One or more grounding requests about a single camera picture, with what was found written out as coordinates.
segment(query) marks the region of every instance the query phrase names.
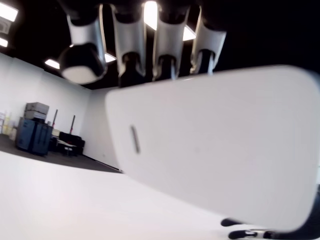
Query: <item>black ceiling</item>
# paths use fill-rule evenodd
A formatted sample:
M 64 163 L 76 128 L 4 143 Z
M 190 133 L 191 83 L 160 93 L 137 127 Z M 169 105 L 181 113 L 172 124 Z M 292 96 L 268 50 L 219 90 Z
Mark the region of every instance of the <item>black ceiling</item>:
M 9 36 L 0 52 L 59 73 L 45 65 L 57 59 L 71 44 L 65 13 L 56 0 L 0 0 L 19 10 Z M 228 29 L 216 71 L 290 64 L 320 73 L 320 1 L 318 0 L 216 0 L 212 15 L 218 25 Z M 188 25 L 195 30 L 199 8 L 192 6 Z M 107 52 L 115 56 L 111 9 L 103 7 L 103 24 Z M 154 31 L 147 26 L 147 79 L 152 79 Z M 180 76 L 190 71 L 193 41 L 185 41 Z M 87 84 L 89 89 L 118 85 L 116 61 L 110 63 L 105 77 Z

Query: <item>gray carpet floor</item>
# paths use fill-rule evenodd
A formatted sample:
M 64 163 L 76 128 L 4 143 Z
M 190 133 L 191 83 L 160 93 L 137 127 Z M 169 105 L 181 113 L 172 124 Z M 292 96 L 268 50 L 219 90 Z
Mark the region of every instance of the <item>gray carpet floor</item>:
M 0 151 L 9 154 L 18 155 L 21 157 L 34 159 L 37 161 L 59 164 L 80 169 L 90 169 L 103 172 L 120 173 L 119 171 L 108 167 L 107 165 L 98 161 L 92 160 L 83 155 L 79 156 L 65 156 L 59 152 L 49 152 L 47 156 L 37 156 L 29 152 L 19 150 L 15 147 L 15 142 L 10 140 L 7 135 L 0 134 Z

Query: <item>ceiling light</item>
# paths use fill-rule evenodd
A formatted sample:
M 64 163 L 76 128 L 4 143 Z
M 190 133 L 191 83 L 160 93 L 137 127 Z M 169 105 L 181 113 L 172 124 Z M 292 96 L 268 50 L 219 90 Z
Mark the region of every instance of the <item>ceiling light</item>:
M 52 59 L 48 59 L 47 61 L 45 61 L 45 64 L 49 65 L 50 67 L 53 67 L 55 69 L 60 69 L 60 65 L 58 62 L 52 60 Z
M 8 46 L 8 41 L 4 40 L 3 38 L 0 37 L 0 45 L 3 47 L 7 47 Z
M 196 34 L 190 27 L 185 26 L 183 31 L 183 41 L 188 41 L 196 38 Z
M 0 17 L 14 22 L 16 20 L 17 14 L 17 9 L 0 2 Z
M 157 30 L 158 20 L 158 5 L 155 1 L 147 1 L 144 4 L 144 23 L 152 29 Z M 190 27 L 184 27 L 183 41 L 192 40 L 196 38 L 196 34 Z
M 105 61 L 106 61 L 107 63 L 110 63 L 110 62 L 116 60 L 116 58 L 115 58 L 114 56 L 112 56 L 112 55 L 110 55 L 110 54 L 108 54 L 108 53 L 106 53 L 106 54 L 104 55 L 104 57 L 105 57 Z
M 157 30 L 158 5 L 155 1 L 147 1 L 144 4 L 144 23 Z

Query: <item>white wall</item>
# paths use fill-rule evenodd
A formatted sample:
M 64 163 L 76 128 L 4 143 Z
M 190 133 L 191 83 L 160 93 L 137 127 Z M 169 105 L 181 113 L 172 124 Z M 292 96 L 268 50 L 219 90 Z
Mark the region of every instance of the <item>white wall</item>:
M 318 176 L 316 178 L 316 183 L 320 184 L 320 166 L 318 167 Z
M 45 72 L 42 68 L 0 53 L 0 112 L 11 114 L 17 125 L 26 103 L 49 105 L 47 121 L 58 115 L 55 128 L 69 132 L 73 116 L 73 134 L 79 135 L 91 90 Z
M 92 91 L 80 136 L 85 140 L 84 155 L 119 169 L 105 108 L 105 97 L 111 89 L 113 88 Z
M 0 56 L 0 111 L 11 113 L 11 119 L 18 122 L 24 113 L 26 103 L 36 100 L 35 92 L 44 70 L 17 58 Z
M 49 105 L 47 121 L 53 122 L 58 114 L 54 128 L 69 133 L 75 115 L 73 135 L 80 135 L 83 119 L 89 102 L 91 90 L 67 80 L 44 72 L 39 83 L 36 102 Z

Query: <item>robotic hand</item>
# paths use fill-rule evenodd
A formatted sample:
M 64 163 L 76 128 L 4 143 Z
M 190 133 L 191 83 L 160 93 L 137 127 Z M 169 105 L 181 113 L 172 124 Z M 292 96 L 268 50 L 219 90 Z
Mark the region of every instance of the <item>robotic hand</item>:
M 61 75 L 77 84 L 101 79 L 107 72 L 106 43 L 102 21 L 103 4 L 112 8 L 114 37 L 119 72 L 119 86 L 127 87 L 145 82 L 146 29 L 144 0 L 59 0 L 67 14 L 73 47 L 60 56 Z M 160 0 L 157 31 L 153 45 L 153 80 L 178 78 L 183 50 L 183 34 L 193 0 Z M 199 0 L 201 7 L 196 39 L 191 54 L 191 73 L 212 74 L 226 32 L 215 30 L 207 9 L 208 0 Z
M 241 222 L 226 218 L 222 220 L 223 227 L 243 224 Z M 230 239 L 254 238 L 254 239 L 288 239 L 288 240 L 313 240 L 320 238 L 320 186 L 315 196 L 315 201 L 306 222 L 297 230 L 291 232 L 280 232 L 272 229 L 249 229 L 232 231 Z

